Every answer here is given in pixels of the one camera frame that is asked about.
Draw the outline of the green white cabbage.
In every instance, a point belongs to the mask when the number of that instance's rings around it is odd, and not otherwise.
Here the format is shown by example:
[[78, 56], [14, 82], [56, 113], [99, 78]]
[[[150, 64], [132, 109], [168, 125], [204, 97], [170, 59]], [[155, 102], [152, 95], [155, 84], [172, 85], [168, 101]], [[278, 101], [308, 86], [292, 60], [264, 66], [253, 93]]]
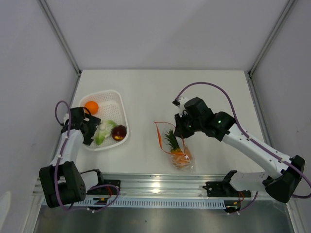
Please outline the green white cabbage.
[[96, 130], [94, 141], [97, 146], [100, 146], [116, 127], [116, 123], [112, 120], [102, 120]]

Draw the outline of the clear zip bag orange zipper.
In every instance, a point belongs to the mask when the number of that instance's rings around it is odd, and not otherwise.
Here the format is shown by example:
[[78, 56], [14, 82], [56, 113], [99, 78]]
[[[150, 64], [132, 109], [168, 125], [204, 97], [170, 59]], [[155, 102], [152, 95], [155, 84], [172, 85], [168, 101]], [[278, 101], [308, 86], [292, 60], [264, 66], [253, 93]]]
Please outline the clear zip bag orange zipper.
[[172, 166], [178, 170], [192, 172], [194, 158], [184, 139], [174, 135], [175, 126], [169, 122], [155, 121], [158, 143]]

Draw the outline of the small orange pineapple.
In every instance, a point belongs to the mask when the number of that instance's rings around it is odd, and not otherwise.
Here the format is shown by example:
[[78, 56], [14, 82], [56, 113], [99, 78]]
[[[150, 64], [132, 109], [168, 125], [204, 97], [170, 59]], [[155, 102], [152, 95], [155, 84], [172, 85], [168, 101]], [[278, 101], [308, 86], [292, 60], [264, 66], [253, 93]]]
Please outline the small orange pineapple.
[[192, 164], [192, 155], [188, 147], [182, 146], [183, 150], [178, 144], [173, 130], [169, 130], [164, 134], [165, 143], [169, 148], [172, 164], [178, 169], [188, 168]]

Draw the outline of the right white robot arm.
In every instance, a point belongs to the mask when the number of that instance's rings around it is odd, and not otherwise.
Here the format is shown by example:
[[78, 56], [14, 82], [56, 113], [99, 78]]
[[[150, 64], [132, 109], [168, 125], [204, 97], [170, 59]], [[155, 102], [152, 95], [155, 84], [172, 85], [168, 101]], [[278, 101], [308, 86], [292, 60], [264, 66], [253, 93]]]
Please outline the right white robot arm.
[[293, 197], [304, 171], [305, 160], [302, 157], [290, 157], [256, 141], [239, 128], [234, 117], [226, 112], [212, 112], [199, 97], [190, 100], [179, 97], [173, 104], [179, 108], [179, 113], [174, 116], [176, 137], [186, 139], [202, 132], [232, 146], [263, 168], [263, 172], [257, 173], [227, 173], [222, 183], [222, 191], [226, 195], [233, 196], [238, 191], [260, 191], [282, 203]]

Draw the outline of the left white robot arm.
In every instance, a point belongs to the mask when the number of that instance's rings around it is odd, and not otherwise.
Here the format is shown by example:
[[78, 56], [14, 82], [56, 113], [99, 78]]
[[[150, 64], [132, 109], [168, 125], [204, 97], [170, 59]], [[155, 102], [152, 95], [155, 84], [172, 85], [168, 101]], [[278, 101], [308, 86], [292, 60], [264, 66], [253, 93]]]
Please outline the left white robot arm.
[[62, 123], [63, 145], [49, 166], [39, 171], [45, 200], [50, 208], [84, 201], [89, 190], [94, 194], [105, 190], [99, 169], [79, 172], [75, 165], [80, 146], [91, 145], [101, 120], [85, 107], [71, 108], [70, 114], [70, 118]]

